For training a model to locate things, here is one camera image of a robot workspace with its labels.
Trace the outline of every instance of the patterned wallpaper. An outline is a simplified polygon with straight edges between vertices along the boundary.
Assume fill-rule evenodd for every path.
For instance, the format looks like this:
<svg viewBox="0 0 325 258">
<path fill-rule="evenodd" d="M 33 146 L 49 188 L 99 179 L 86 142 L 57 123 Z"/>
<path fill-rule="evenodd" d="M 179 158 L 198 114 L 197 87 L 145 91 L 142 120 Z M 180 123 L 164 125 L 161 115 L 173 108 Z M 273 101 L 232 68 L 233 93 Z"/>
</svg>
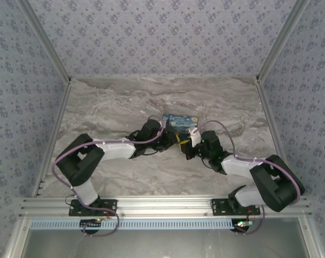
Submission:
<svg viewBox="0 0 325 258">
<path fill-rule="evenodd" d="M 264 82 L 325 243 L 325 0 L 311 0 Z"/>
<path fill-rule="evenodd" d="M 294 0 L 30 0 L 69 75 L 255 75 Z"/>
<path fill-rule="evenodd" d="M 0 257 L 29 196 L 64 86 L 15 0 L 0 1 Z"/>
</svg>

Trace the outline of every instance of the robotic arm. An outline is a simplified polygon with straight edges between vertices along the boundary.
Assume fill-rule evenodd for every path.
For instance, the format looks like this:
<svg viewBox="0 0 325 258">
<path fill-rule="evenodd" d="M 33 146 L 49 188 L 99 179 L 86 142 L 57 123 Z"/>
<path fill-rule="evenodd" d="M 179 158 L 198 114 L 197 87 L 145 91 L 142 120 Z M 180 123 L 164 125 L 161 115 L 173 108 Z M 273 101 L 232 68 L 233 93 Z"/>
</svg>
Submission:
<svg viewBox="0 0 325 258">
<path fill-rule="evenodd" d="M 233 210 L 250 205 L 267 205 L 279 212 L 296 199 L 297 191 L 294 184 L 281 171 L 264 162 L 238 160 L 232 153 L 223 150 L 214 131 L 205 131 L 200 135 L 195 128 L 190 128 L 188 133 L 176 134 L 169 130 L 169 121 L 167 121 L 166 130 L 156 140 L 149 142 L 149 139 L 157 136 L 161 127 L 158 121 L 149 119 L 141 130 L 115 143 L 110 141 L 80 148 L 60 160 L 57 166 L 84 204 L 100 207 L 100 198 L 90 177 L 101 159 L 133 159 L 144 155 L 148 148 L 162 152 L 182 140 L 183 144 L 180 148 L 187 160 L 198 156 L 202 160 L 208 160 L 211 168 L 217 173 L 240 175 L 255 182 L 255 187 L 244 185 L 228 195 Z M 81 134 L 58 157 L 79 145 L 92 141 L 96 140 L 87 134 Z M 305 192 L 304 186 L 279 156 L 271 155 L 266 160 L 287 171 L 296 181 L 301 194 Z"/>
</svg>

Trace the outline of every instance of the black mounting bracket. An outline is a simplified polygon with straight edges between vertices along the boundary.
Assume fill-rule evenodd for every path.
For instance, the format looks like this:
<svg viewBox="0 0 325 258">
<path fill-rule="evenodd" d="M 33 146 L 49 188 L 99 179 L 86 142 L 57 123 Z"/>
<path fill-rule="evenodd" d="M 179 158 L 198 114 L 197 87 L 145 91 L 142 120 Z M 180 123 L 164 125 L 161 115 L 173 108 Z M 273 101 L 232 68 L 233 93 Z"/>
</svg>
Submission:
<svg viewBox="0 0 325 258">
<path fill-rule="evenodd" d="M 97 206 L 99 208 L 107 208 L 113 211 L 117 210 L 118 201 L 115 199 L 99 199 L 97 202 Z M 106 211 L 95 211 L 90 210 L 82 206 L 82 204 L 77 200 L 74 199 L 70 203 L 69 208 L 69 216 L 71 217 L 89 217 L 89 216 L 96 216 L 96 217 L 114 217 L 114 214 L 111 212 Z"/>
<path fill-rule="evenodd" d="M 212 215 L 214 216 L 248 216 L 260 215 L 260 209 L 254 205 L 234 209 L 229 199 L 212 199 L 211 200 Z"/>
</svg>

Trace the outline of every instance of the white plastic clip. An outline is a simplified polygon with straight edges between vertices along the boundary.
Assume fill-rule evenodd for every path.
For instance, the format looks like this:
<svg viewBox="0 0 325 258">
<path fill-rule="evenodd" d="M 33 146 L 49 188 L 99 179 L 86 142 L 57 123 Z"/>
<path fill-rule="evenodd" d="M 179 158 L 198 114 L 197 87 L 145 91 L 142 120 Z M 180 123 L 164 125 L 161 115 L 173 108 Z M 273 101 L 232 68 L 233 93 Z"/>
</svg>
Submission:
<svg viewBox="0 0 325 258">
<path fill-rule="evenodd" d="M 199 131 L 197 131 L 197 128 L 195 126 L 190 127 L 189 132 L 190 132 L 192 147 L 194 147 L 200 143 L 200 139 L 201 139 L 200 133 Z"/>
</svg>

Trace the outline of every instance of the marble surface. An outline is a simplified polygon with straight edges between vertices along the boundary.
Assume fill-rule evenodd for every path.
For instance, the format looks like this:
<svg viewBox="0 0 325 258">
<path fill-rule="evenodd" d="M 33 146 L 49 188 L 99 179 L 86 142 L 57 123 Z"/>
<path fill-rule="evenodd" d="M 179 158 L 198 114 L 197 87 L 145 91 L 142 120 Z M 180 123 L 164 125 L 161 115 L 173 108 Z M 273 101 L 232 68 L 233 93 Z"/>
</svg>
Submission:
<svg viewBox="0 0 325 258">
<path fill-rule="evenodd" d="M 252 81 L 231 77 L 88 78 L 71 82 L 53 160 L 81 133 L 119 139 L 139 130 L 149 115 L 163 113 L 196 116 L 200 123 L 223 122 L 243 156 L 267 157 L 276 152 Z M 224 148 L 232 150 L 219 126 L 208 125 L 207 129 L 215 130 Z M 100 195 L 111 196 L 225 195 L 243 184 L 253 184 L 244 177 L 215 173 L 200 159 L 187 161 L 177 146 L 153 156 L 102 161 L 91 180 Z M 49 171 L 42 195 L 68 194 L 70 190 Z"/>
</svg>

